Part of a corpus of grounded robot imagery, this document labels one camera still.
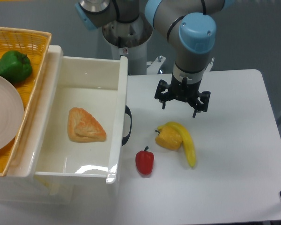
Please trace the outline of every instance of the yellow basket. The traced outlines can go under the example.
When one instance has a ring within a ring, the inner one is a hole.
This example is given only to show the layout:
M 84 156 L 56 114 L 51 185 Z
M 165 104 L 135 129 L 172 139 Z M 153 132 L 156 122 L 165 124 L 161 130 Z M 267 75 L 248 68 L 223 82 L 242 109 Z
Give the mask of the yellow basket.
M 51 34 L 47 32 L 0 27 L 0 58 L 9 50 L 17 50 L 23 54 L 27 54 L 33 70 L 32 75 L 25 81 L 14 85 L 23 101 L 24 116 L 15 138 L 0 149 L 0 176 L 7 174 L 8 168 L 19 146 L 19 140 L 25 127 L 28 113 L 30 112 L 31 101 L 42 82 L 43 75 L 41 69 L 50 42 Z

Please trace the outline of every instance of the pastry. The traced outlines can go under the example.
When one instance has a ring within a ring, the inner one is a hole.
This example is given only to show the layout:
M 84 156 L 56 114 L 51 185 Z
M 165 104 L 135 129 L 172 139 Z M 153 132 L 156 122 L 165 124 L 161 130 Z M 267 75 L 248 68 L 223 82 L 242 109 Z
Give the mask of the pastry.
M 82 108 L 72 108 L 69 111 L 67 133 L 73 142 L 104 142 L 106 132 L 101 124 Z

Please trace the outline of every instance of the toy fruit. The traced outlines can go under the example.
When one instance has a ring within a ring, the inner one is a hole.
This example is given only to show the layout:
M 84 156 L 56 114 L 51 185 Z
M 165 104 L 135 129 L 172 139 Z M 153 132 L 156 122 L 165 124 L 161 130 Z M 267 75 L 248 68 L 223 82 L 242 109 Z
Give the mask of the toy fruit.
M 176 130 L 182 137 L 183 139 L 183 148 L 185 151 L 185 156 L 187 159 L 187 162 L 190 167 L 194 167 L 196 165 L 196 152 L 195 152 L 195 147 L 192 142 L 192 137 L 189 134 L 188 130 L 181 125 L 180 123 L 177 122 L 167 122 L 164 125 L 159 126 L 157 129 L 162 130 L 165 126 L 169 126 Z
M 183 141 L 180 134 L 170 126 L 164 126 L 160 130 L 156 130 L 159 135 L 155 138 L 155 141 L 161 147 L 170 150 L 177 150 L 180 148 Z
M 143 151 L 139 151 L 135 156 L 135 164 L 137 170 L 144 175 L 149 175 L 153 169 L 154 155 L 152 152 L 147 151 L 147 146 Z
M 24 81 L 32 73 L 30 59 L 18 51 L 8 51 L 0 59 L 0 76 L 11 83 Z

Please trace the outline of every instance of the plate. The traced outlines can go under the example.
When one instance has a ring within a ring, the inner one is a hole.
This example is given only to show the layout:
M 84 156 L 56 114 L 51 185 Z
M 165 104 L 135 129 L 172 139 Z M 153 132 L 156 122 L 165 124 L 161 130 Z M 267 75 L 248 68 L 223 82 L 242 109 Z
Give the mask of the plate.
M 20 94 L 10 82 L 0 76 L 0 149 L 16 136 L 23 114 Z

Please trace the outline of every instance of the green bell pepper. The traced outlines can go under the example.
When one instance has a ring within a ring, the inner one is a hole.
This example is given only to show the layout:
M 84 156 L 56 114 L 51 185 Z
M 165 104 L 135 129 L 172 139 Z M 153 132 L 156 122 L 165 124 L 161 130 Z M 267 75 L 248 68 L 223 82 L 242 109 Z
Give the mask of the green bell pepper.
M 0 59 L 0 76 L 11 83 L 24 81 L 32 73 L 30 59 L 18 51 L 8 51 Z

